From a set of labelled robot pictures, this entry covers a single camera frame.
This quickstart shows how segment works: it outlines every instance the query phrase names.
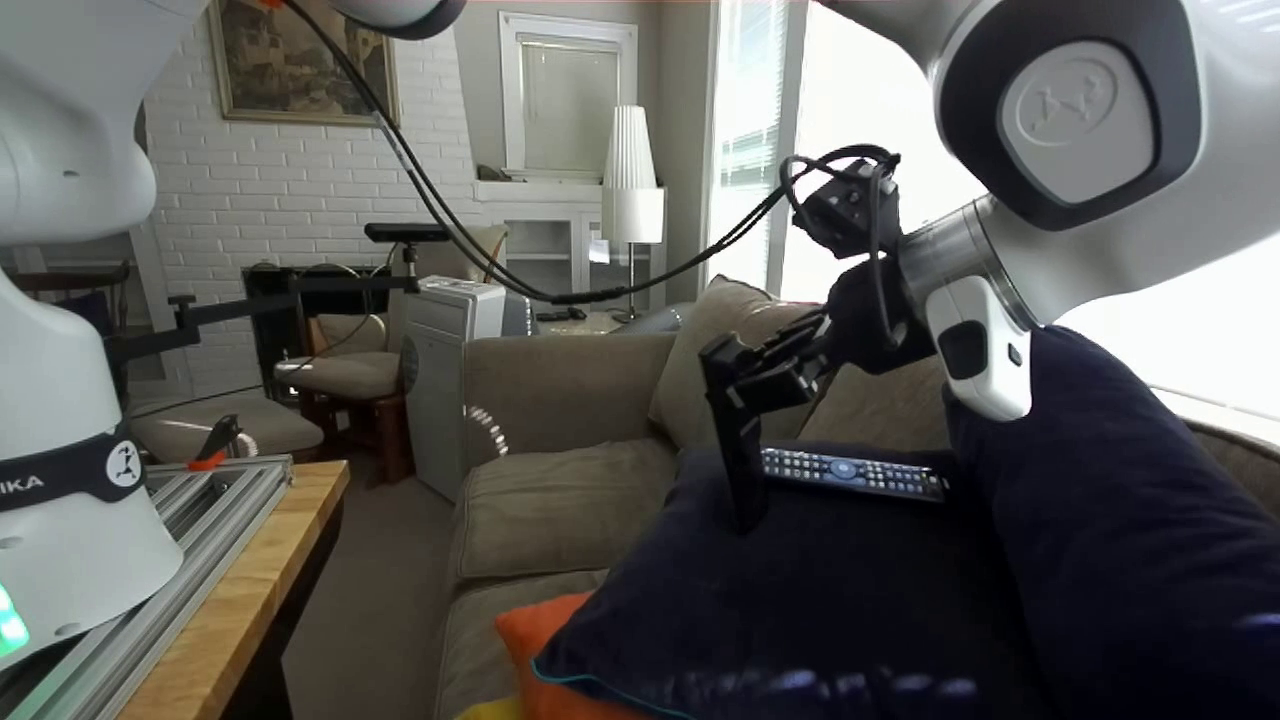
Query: navy cushion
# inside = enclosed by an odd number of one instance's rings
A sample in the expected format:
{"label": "navy cushion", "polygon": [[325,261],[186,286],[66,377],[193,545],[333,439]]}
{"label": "navy cushion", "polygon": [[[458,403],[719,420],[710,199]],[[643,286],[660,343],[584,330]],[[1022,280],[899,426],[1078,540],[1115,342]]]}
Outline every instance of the navy cushion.
{"label": "navy cushion", "polygon": [[1280,715],[1280,533],[1105,350],[1031,342],[1029,420],[954,403],[1066,715]]}
{"label": "navy cushion", "polygon": [[1047,715],[969,493],[906,503],[773,484],[741,538],[716,456],[554,636],[537,674],[650,715]]}

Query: television remote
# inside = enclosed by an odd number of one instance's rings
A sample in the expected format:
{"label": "television remote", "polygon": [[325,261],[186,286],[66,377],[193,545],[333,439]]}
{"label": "television remote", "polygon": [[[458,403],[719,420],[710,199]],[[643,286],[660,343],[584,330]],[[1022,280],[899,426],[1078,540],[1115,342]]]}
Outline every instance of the television remote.
{"label": "television remote", "polygon": [[792,484],[826,484],[866,495],[896,495],[944,503],[949,481],[930,466],[892,466],[868,456],[803,454],[803,447],[762,447],[765,476]]}

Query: table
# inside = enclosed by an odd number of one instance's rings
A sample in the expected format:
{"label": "table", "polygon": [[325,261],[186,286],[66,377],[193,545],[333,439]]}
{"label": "table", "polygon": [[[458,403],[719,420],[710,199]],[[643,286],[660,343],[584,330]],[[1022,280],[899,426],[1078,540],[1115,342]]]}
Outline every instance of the table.
{"label": "table", "polygon": [[126,715],[288,715],[279,654],[337,545],[348,481],[343,462],[294,470],[279,503],[164,650]]}

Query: couch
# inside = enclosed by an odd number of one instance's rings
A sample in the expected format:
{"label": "couch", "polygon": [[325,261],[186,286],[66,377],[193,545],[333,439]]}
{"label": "couch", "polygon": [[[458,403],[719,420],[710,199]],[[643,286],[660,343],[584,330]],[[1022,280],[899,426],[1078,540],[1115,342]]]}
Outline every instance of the couch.
{"label": "couch", "polygon": [[[713,286],[668,337],[475,342],[463,352],[463,470],[453,517],[444,641],[431,715],[512,697],[493,618],[584,591],[656,520],[679,454],[713,447],[696,350],[716,333],[773,337],[803,307],[744,286]],[[773,439],[949,447],[941,368],[887,377],[840,368],[814,410],[776,411]],[[1202,432],[1219,466],[1280,517],[1280,462]]]}

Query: lamp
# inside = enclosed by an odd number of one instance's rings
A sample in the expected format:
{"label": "lamp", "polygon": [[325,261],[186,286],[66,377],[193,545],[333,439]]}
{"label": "lamp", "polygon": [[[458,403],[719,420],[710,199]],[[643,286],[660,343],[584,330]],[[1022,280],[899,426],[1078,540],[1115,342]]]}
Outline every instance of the lamp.
{"label": "lamp", "polygon": [[630,280],[638,280],[638,249],[663,239],[663,199],[656,188],[650,120],[640,105],[611,109],[608,163],[606,163],[606,239],[611,256],[626,256]]}

